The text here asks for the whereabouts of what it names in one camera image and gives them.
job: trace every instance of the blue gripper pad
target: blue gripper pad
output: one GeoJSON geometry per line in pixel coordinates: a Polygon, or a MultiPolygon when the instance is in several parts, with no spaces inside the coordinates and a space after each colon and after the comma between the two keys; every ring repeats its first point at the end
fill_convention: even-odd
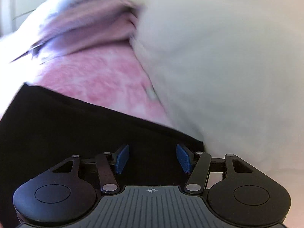
{"type": "Polygon", "coordinates": [[[181,147],[181,145],[176,146],[176,157],[183,168],[185,173],[192,172],[192,165],[190,163],[190,158],[187,152],[181,147]]]}
{"type": "Polygon", "coordinates": [[[129,145],[126,145],[120,153],[117,155],[117,161],[115,164],[115,173],[121,174],[129,159],[129,145]]]}

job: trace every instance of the crosshair marking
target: crosshair marking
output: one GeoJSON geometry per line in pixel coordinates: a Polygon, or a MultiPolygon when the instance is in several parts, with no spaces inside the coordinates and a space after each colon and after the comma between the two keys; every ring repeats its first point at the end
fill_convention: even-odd
{"type": "Polygon", "coordinates": [[[150,188],[150,189],[148,189],[147,191],[149,191],[150,193],[154,193],[154,192],[157,191],[157,190],[154,189],[154,188],[150,188]]]}

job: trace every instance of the black cloth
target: black cloth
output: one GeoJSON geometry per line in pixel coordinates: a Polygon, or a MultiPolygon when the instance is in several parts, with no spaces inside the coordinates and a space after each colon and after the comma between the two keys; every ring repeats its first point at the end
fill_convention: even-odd
{"type": "Polygon", "coordinates": [[[203,143],[168,127],[24,84],[0,121],[0,221],[19,222],[12,203],[23,183],[73,154],[92,158],[130,145],[118,177],[124,185],[183,185],[187,175],[176,145],[202,151],[203,143]]]}

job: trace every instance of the gray ribbed plate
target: gray ribbed plate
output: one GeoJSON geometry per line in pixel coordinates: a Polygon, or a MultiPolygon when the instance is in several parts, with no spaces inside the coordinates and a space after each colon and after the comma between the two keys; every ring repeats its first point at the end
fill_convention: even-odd
{"type": "MultiPolygon", "coordinates": [[[[197,196],[187,196],[177,186],[133,187],[105,196],[85,218],[66,228],[233,228],[217,217],[197,196]]],[[[30,228],[22,224],[20,228],[30,228]]]]}

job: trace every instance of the white cloth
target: white cloth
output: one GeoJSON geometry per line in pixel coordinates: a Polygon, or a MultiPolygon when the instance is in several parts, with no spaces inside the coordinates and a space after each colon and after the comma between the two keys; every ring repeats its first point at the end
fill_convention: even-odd
{"type": "Polygon", "coordinates": [[[173,125],[279,181],[290,227],[304,226],[303,5],[150,0],[133,42],[173,125]]]}

